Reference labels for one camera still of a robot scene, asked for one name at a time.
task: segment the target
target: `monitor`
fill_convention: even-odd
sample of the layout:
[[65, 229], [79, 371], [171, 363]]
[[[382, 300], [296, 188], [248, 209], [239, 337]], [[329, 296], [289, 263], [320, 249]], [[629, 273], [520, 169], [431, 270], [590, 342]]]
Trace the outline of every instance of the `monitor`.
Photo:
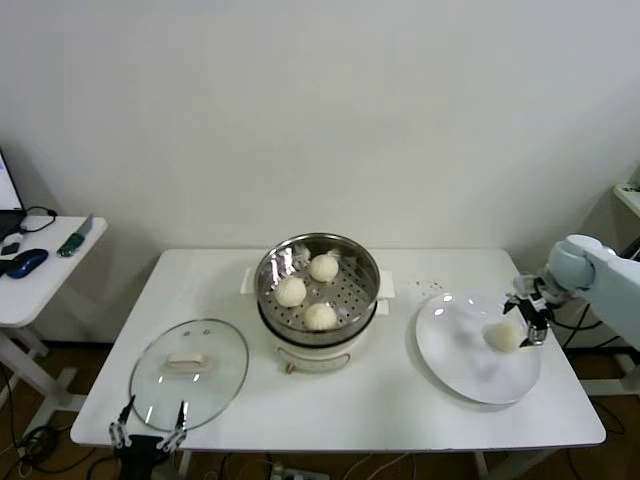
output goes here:
[[0, 211], [22, 210], [22, 202], [0, 152]]

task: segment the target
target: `white plate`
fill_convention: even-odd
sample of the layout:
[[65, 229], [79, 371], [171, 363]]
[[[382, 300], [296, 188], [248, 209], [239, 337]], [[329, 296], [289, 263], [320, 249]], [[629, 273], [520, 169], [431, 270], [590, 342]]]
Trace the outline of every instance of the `white plate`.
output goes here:
[[495, 298], [445, 293], [420, 311], [416, 338], [427, 365], [445, 384], [483, 403], [505, 404], [521, 399], [540, 376], [540, 348], [513, 353], [492, 349], [487, 328], [505, 321], [525, 330], [514, 311], [502, 314]]

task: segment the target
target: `power strip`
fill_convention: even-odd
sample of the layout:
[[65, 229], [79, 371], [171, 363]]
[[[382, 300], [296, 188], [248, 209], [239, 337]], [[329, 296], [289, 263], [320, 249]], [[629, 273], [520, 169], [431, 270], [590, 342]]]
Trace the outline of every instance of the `power strip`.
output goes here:
[[274, 465], [271, 468], [270, 480], [331, 480], [326, 473], [307, 472], [304, 470], [296, 470], [295, 468], [287, 468], [282, 464]]

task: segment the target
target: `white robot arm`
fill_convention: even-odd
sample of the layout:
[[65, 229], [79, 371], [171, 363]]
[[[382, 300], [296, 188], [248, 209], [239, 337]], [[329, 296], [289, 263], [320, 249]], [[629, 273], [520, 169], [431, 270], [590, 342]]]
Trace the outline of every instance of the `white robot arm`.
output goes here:
[[618, 257], [598, 240], [570, 235], [556, 243], [539, 275], [514, 279], [505, 311], [518, 306], [529, 326], [523, 346], [539, 345], [553, 309], [581, 297], [630, 345], [640, 349], [640, 263]]

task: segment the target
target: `floor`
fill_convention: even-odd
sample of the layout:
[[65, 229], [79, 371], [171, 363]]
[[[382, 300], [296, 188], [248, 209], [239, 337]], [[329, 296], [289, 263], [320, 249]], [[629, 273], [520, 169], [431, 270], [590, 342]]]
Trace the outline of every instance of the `floor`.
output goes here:
[[[39, 360], [43, 368], [57, 376], [63, 366], [75, 366], [80, 373], [71, 385], [73, 393], [89, 392], [108, 352], [105, 350], [84, 348], [54, 348], [51, 354]], [[620, 376], [617, 366], [605, 355], [580, 355], [572, 363], [580, 378], [613, 378]], [[41, 397], [24, 383], [19, 383], [14, 393], [15, 430], [20, 435], [37, 410]], [[521, 478], [533, 479], [581, 479], [581, 480], [627, 480], [637, 479], [640, 472], [640, 399], [637, 397], [606, 397], [597, 401], [613, 412], [622, 421], [624, 434], [609, 433], [606, 442], [594, 448], [573, 449], [570, 453], [576, 473], [572, 472], [568, 451], [561, 450], [546, 461], [540, 463]], [[605, 410], [597, 407], [598, 413], [607, 428], [619, 430], [620, 426]], [[62, 427], [73, 422], [74, 415], [59, 413], [52, 420], [52, 425]], [[8, 404], [0, 410], [0, 452], [11, 444], [9, 436], [10, 415]], [[62, 468], [76, 459], [87, 455], [91, 449], [74, 445], [68, 433], [60, 436], [60, 444], [43, 467], [47, 469]], [[69, 480], [85, 479], [91, 463], [108, 456], [109, 450], [96, 450], [91, 457], [73, 470], [59, 475], [47, 475], [32, 472], [29, 478], [50, 479], [65, 478]], [[491, 466], [506, 456], [505, 453], [488, 455], [487, 462]], [[303, 470], [329, 474], [332, 479], [339, 480], [349, 467], [364, 455], [356, 454], [231, 454], [226, 455], [196, 453], [193, 455], [189, 478], [197, 480], [218, 480], [214, 472], [219, 472], [223, 459], [226, 458], [224, 480], [250, 480], [268, 478], [268, 461], [281, 462], [286, 466]], [[376, 468], [386, 462], [398, 458], [397, 455], [375, 455], [349, 475], [350, 480], [366, 480]], [[20, 473], [27, 471], [13, 470], [8, 477], [3, 477], [16, 462], [13, 449], [0, 455], [0, 478], [2, 480], [18, 479]], [[117, 465], [113, 462], [100, 464], [93, 472], [93, 480], [117, 478]], [[468, 453], [460, 454], [416, 454], [400, 459], [397, 463], [383, 470], [376, 480], [411, 479], [415, 468], [416, 479], [473, 479], [477, 478], [473, 457]]]

